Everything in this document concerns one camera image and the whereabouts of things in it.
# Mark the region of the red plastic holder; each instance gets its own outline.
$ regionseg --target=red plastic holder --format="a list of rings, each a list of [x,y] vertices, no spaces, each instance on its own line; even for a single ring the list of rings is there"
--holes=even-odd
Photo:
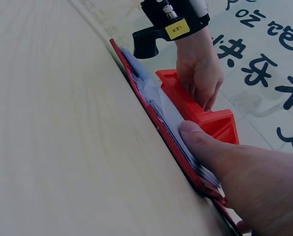
[[[176,70],[159,70],[156,74],[162,81],[162,90],[185,120],[195,122],[205,133],[217,140],[239,144],[235,118],[231,110],[205,112],[180,85]]]
[[[208,182],[206,179],[201,178],[191,167],[188,160],[182,154],[178,145],[170,135],[163,121],[158,117],[155,110],[144,101],[142,95],[139,93],[137,85],[132,77],[132,73],[137,74],[136,71],[122,54],[115,41],[111,39],[110,43],[125,68],[132,90],[152,120],[157,131],[165,140],[165,143],[172,152],[174,159],[189,181],[190,185],[201,196],[207,197],[212,201],[217,211],[223,217],[225,222],[227,222],[233,235],[242,236],[234,221],[224,208],[226,200],[222,197],[216,186]],[[213,137],[217,137],[219,140],[225,142],[227,141],[229,143],[238,143],[234,117],[231,111],[226,110],[221,112],[205,113],[201,107],[196,104],[193,98],[188,95],[187,92],[178,84],[175,70],[158,71],[156,74],[163,82],[162,89],[175,104],[184,119],[196,122],[203,128],[204,131]]]

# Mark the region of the fingernail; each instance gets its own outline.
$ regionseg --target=fingernail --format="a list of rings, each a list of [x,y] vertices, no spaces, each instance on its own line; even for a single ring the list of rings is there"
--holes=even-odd
[[[194,122],[186,120],[180,124],[180,130],[185,133],[200,132],[202,129]]]

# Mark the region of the light wood surface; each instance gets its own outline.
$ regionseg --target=light wood surface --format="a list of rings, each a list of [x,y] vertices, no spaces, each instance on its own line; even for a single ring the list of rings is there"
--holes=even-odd
[[[0,236],[227,235],[65,0],[0,0]]]

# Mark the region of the hand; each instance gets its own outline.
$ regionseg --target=hand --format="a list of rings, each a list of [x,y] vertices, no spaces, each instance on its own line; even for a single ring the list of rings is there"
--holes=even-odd
[[[293,236],[293,154],[213,139],[185,121],[180,134],[198,161],[221,181],[228,207],[253,235]]]
[[[218,56],[207,28],[176,41],[179,81],[205,110],[211,110],[223,83]]]

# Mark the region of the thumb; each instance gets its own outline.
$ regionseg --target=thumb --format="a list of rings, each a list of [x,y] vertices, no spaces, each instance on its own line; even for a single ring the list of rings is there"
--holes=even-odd
[[[201,165],[212,171],[218,179],[232,167],[234,145],[218,141],[206,134],[196,123],[184,121],[179,132],[185,144]]]

